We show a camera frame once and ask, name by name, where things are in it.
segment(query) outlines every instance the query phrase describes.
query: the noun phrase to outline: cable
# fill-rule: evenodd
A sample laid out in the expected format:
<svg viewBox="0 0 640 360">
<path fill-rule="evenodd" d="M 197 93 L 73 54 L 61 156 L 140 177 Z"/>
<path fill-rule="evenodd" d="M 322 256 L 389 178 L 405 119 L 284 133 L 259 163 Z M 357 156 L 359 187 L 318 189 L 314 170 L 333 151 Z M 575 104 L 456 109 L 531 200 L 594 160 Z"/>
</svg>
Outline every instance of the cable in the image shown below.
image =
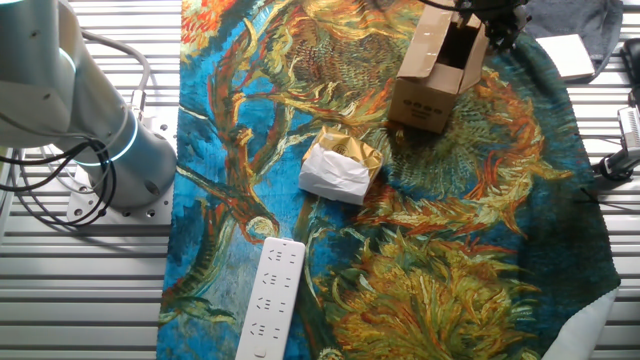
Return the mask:
<svg viewBox="0 0 640 360">
<path fill-rule="evenodd" d="M 118 138 L 120 137 L 120 135 L 122 135 L 122 133 L 124 132 L 124 130 L 127 127 L 127 118 L 129 115 L 128 112 L 128 107 L 126 105 L 121 105 L 120 108 L 123 110 L 123 116 L 122 116 L 122 123 L 120 124 L 120 127 L 118 128 L 118 131 L 116 132 L 115 136 L 111 139 L 111 141 L 104 146 L 102 152 L 110 149 L 118 140 Z M 64 137 L 64 138 L 84 138 L 84 139 L 91 139 L 94 141 L 100 141 L 100 139 L 96 138 L 96 137 L 91 137 L 85 134 L 80 134 L 80 133 L 57 133 L 57 132 L 46 132 L 46 131 L 40 131 L 40 130 L 34 130 L 31 129 L 27 126 L 24 126 L 22 124 L 20 124 L 19 122 L 13 120 L 12 118 L 10 118 L 9 116 L 3 114 L 2 112 L 0 112 L 0 119 L 4 120 L 6 123 L 8 123 L 9 125 L 18 128 L 22 131 L 28 132 L 30 134 L 33 135 L 37 135 L 37 136 L 45 136 L 45 137 L 54 137 L 54 138 L 60 138 L 60 137 Z"/>
<path fill-rule="evenodd" d="M 85 148 L 87 148 L 89 146 L 88 142 L 84 142 L 81 144 L 78 144 L 74 147 L 72 147 L 70 150 L 63 152 L 60 155 L 56 155 L 50 158 L 46 158 L 46 159 L 42 159 L 42 160 L 31 160 L 31 161 L 26 161 L 26 160 L 16 160 L 16 159 L 12 159 L 12 158 L 6 158 L 4 156 L 0 156 L 0 162 L 4 162 L 4 163 L 8 163 L 8 164 L 12 164 L 12 165 L 45 165 L 48 163 L 52 163 L 54 161 L 58 161 L 60 159 L 65 159 L 68 158 L 69 156 L 77 153 L 80 153 L 81 151 L 83 151 Z"/>
<path fill-rule="evenodd" d="M 33 184 L 33 185 L 25 185 L 25 186 L 16 186 L 16 185 L 14 185 L 14 186 L 6 186 L 6 185 L 2 185 L 2 184 L 0 184 L 0 190 L 3 190 L 3 191 L 10 191 L 10 192 L 19 192 L 19 191 L 31 191 L 31 190 L 35 190 L 35 189 L 37 189 L 37 188 L 39 188 L 39 187 L 42 187 L 42 186 L 44 186 L 44 185 L 46 185 L 46 184 L 50 183 L 53 179 L 55 179 L 55 178 L 56 178 L 56 176 L 58 176 L 58 174 L 62 171 L 62 169 L 63 169 L 63 168 L 64 168 L 68 163 L 70 163 L 70 162 L 71 162 L 71 160 L 73 160 L 73 158 L 74 158 L 75 156 L 77 156 L 78 154 L 80 154 L 80 152 L 81 152 L 82 150 L 79 150 L 79 151 L 77 151 L 77 152 L 75 152 L 75 153 L 71 154 L 69 157 L 67 157 L 67 158 L 62 162 L 62 164 L 60 164 L 60 166 L 58 166 L 58 168 L 56 168 L 56 170 L 55 170 L 55 171 L 53 171 L 49 176 L 47 176 L 44 180 L 40 181 L 40 182 L 39 182 L 39 183 L 37 183 L 37 184 Z M 16 165 L 16 163 L 15 163 L 15 159 L 11 159 L 11 160 L 12 160 L 12 162 L 9 162 L 9 163 L 10 163 L 11 165 Z M 24 166 L 25 166 L 25 164 L 24 164 L 24 163 L 19 163 L 19 162 L 18 162 L 18 164 L 19 164 L 21 167 L 24 167 Z"/>
<path fill-rule="evenodd" d="M 149 76 L 151 75 L 151 65 L 149 65 L 149 61 L 140 51 L 132 48 L 127 44 L 109 39 L 102 35 L 88 32 L 87 30 L 84 30 L 84 29 L 82 30 L 82 37 L 84 37 L 87 40 L 97 41 L 100 44 L 120 50 L 123 53 L 129 54 L 134 58 L 136 58 L 136 60 L 138 60 L 140 65 L 142 65 L 142 78 L 140 79 L 140 83 L 138 84 L 138 87 L 136 88 L 136 90 L 144 90 L 147 87 L 147 82 L 149 81 Z"/>
<path fill-rule="evenodd" d="M 51 152 L 51 154 L 52 154 L 52 155 L 54 155 L 53 150 L 51 149 L 51 147 L 50 147 L 50 146 L 47 146 L 47 149 L 49 149 L 49 151 Z M 46 152 L 46 150 L 45 150 L 45 148 L 44 148 L 44 147 L 40 147 L 40 153 L 42 154 L 42 156 L 43 156 L 43 157 L 46 157 L 46 156 L 47 156 L 47 152 Z M 49 168 L 49 171 L 51 171 L 51 172 L 53 172 L 53 171 L 54 171 L 54 170 L 53 170 L 53 166 L 52 166 L 50 163 L 49 163 L 49 164 L 47 164 L 47 167 Z M 67 173 L 67 175 L 69 176 L 69 178 L 70 178 L 73 182 L 75 182 L 76 184 L 78 184 L 78 185 L 80 186 L 80 188 L 85 187 L 85 188 L 89 189 L 89 190 L 87 190 L 87 191 L 81 191 L 81 190 L 78 190 L 78 189 L 74 188 L 72 185 L 69 185 L 66 181 L 64 181 L 64 180 L 63 180 L 59 175 L 58 175 L 58 176 L 56 176 L 56 179 L 58 180 L 58 182 L 60 182 L 60 184 L 62 184 L 62 186 L 66 187 L 66 188 L 67 188 L 67 189 L 69 189 L 69 191 L 71 191 L 71 192 L 74 192 L 74 193 L 76 193 L 76 194 L 83 194 L 83 195 L 85 195 L 85 194 L 93 194 L 93 193 L 95 193 L 95 192 L 96 192 L 96 191 L 95 191 L 95 189 L 96 189 L 98 186 L 100 186 L 100 184 L 102 184 L 102 182 L 107 178 L 107 175 L 109 175 L 109 170 L 110 170 L 110 169 L 111 169 L 111 168 L 110 168 L 110 167 L 108 167 L 108 168 L 107 168 L 107 171 L 105 171 L 105 172 L 102 174 L 102 176 L 100 176 L 100 179 L 99 179 L 99 180 L 98 180 L 98 181 L 97 181 L 97 182 L 92 186 L 92 185 L 87 185 L 87 184 L 84 184 L 84 183 L 82 183 L 82 182 L 80 182 L 80 181 L 76 180 L 76 179 L 75 179 L 75 177 L 71 174 L 71 172 L 70 172 L 66 167 L 64 167 L 64 169 L 63 169 L 63 170 L 64 170 L 64 172 L 65 172 L 65 173 Z"/>
<path fill-rule="evenodd" d="M 434 8 L 445 10 L 445 11 L 455 11 L 459 13 L 478 13 L 478 12 L 489 12 L 489 11 L 498 11 L 498 10 L 509 10 L 515 9 L 517 6 L 521 5 L 519 1 L 514 2 L 513 4 L 508 5 L 495 5 L 495 6 L 487 6 L 487 7 L 460 7 L 460 6 L 448 6 L 442 5 L 435 1 L 431 0 L 418 0 L 423 4 L 433 6 Z"/>
<path fill-rule="evenodd" d="M 115 191 L 117 188 L 117 184 L 116 184 L 116 173 L 115 173 L 115 167 L 113 165 L 113 161 L 109 162 L 107 164 L 107 161 L 109 159 L 108 154 L 103 155 L 100 150 L 102 150 L 100 147 L 104 147 L 104 144 L 102 143 L 97 143 L 98 145 L 96 145 L 96 142 L 91 142 L 90 146 L 92 147 L 92 149 L 94 150 L 94 152 L 96 153 L 96 155 L 98 156 L 98 159 L 100 161 L 100 166 L 102 167 L 102 171 L 103 172 L 107 172 L 107 166 L 110 167 L 110 171 L 109 173 L 112 176 L 112 183 L 111 183 L 111 194 L 109 195 L 109 198 L 107 199 L 106 202 L 104 202 L 104 207 L 102 209 L 100 209 L 98 211 L 98 214 L 91 220 L 87 221 L 86 223 L 82 223 L 80 224 L 81 221 L 86 220 L 87 218 L 89 218 L 89 216 L 91 216 L 93 213 L 95 213 L 95 211 L 98 209 L 98 207 L 102 204 L 103 199 L 105 198 L 106 195 L 106 189 L 107 187 L 104 186 L 102 188 L 102 192 L 98 198 L 98 201 L 96 202 L 96 205 L 84 216 L 82 216 L 79 219 L 76 219 L 74 221 L 63 221 L 60 218 L 56 217 L 55 215 L 51 214 L 51 212 L 48 211 L 48 209 L 44 206 L 44 204 L 42 204 L 40 202 L 40 200 L 33 194 L 33 192 L 31 192 L 30 190 L 28 191 L 29 196 L 31 196 L 34 201 L 36 202 L 36 204 L 38 205 L 38 207 L 40 207 L 40 209 L 42 209 L 42 211 L 47 214 L 47 216 L 49 216 L 52 220 L 47 220 L 45 219 L 43 216 L 38 215 L 37 213 L 35 213 L 30 206 L 27 205 L 27 203 L 24 201 L 22 194 L 20 193 L 16 193 L 16 196 L 18 197 L 18 200 L 20 201 L 20 203 L 24 206 L 24 208 L 27 210 L 27 212 L 29 212 L 29 214 L 31 214 L 33 217 L 35 217 L 36 219 L 38 219 L 39 221 L 41 221 L 42 223 L 46 224 L 46 225 L 58 225 L 58 226 L 62 226 L 67 228 L 68 226 L 74 226 L 74 227 L 81 227 L 81 226 L 86 226 L 86 225 L 90 225 L 94 222 L 96 222 L 100 217 L 104 216 L 106 214 L 107 208 L 111 205 L 111 202 L 113 200 L 113 197 L 115 195 Z M 14 151 L 14 156 L 13 158 L 15 159 L 15 157 L 18 155 L 17 152 Z M 22 171 L 22 177 L 23 177 L 23 181 L 25 182 L 25 184 L 28 184 L 28 179 L 25 175 L 25 171 L 24 171 L 24 166 L 21 166 L 21 171 Z M 9 170 L 10 172 L 10 176 L 13 182 L 13 185 L 16 186 L 16 176 L 13 172 L 13 167 L 10 168 Z"/>
</svg>

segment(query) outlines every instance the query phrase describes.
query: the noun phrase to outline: metal grating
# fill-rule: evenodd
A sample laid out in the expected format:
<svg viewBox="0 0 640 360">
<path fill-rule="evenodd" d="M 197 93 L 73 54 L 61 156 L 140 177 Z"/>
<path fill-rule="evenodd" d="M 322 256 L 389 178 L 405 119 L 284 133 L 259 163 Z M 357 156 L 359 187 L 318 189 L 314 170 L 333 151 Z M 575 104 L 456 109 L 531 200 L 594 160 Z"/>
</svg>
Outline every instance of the metal grating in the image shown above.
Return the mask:
<svg viewBox="0 0 640 360">
<path fill-rule="evenodd" d="M 640 0 L 624 1 L 622 41 L 640 37 Z M 81 26 L 147 55 L 154 70 L 147 90 L 147 125 L 173 138 L 180 1 L 85 0 L 72 5 Z M 128 98 L 141 67 L 113 49 L 87 46 Z M 622 71 L 621 59 L 614 57 L 591 85 L 569 88 L 592 162 L 619 149 L 617 110 L 626 106 L 630 91 Z M 33 168 L 30 176 L 36 181 L 47 172 Z M 38 194 L 58 215 L 66 213 L 65 188 L 52 182 Z M 602 210 L 623 280 L 592 359 L 640 359 L 640 179 L 604 192 L 601 200 L 607 202 Z M 29 217 L 15 199 L 9 210 L 0 215 L 0 359 L 155 359 L 169 225 L 92 226 L 70 236 Z"/>
</svg>

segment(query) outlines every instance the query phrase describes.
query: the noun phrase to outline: gray cloth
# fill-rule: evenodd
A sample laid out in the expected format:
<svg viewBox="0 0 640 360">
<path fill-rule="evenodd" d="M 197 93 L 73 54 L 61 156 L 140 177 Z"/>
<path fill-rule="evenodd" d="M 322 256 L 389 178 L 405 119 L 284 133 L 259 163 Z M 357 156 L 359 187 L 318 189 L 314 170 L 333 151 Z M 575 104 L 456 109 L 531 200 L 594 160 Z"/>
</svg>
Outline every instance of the gray cloth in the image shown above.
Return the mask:
<svg viewBox="0 0 640 360">
<path fill-rule="evenodd" d="M 527 11 L 533 19 L 525 31 L 536 38 L 579 34 L 596 74 L 571 82 L 590 82 L 607 65 L 618 43 L 622 6 L 621 0 L 530 0 Z"/>
</svg>

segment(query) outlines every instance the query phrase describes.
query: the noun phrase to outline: white power strip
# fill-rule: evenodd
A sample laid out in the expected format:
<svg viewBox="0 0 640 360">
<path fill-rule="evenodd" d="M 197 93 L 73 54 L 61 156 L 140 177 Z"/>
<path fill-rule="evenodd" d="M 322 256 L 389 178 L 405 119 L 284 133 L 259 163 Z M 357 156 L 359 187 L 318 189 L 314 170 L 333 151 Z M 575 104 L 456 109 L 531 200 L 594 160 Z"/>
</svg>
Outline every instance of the white power strip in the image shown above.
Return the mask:
<svg viewBox="0 0 640 360">
<path fill-rule="evenodd" d="M 304 262 L 304 244 L 264 241 L 236 360 L 281 360 Z"/>
</svg>

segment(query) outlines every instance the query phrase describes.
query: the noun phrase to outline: cardboard box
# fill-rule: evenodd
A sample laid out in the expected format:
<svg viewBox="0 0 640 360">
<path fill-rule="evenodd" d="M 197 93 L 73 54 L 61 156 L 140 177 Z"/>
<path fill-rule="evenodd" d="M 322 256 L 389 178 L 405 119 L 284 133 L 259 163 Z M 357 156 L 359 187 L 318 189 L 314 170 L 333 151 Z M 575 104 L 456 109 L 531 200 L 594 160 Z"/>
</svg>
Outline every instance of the cardboard box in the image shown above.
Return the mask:
<svg viewBox="0 0 640 360">
<path fill-rule="evenodd" d="M 458 96 L 480 81 L 489 44 L 477 17 L 460 25 L 457 13 L 425 7 L 398 72 L 389 120 L 442 133 Z"/>
</svg>

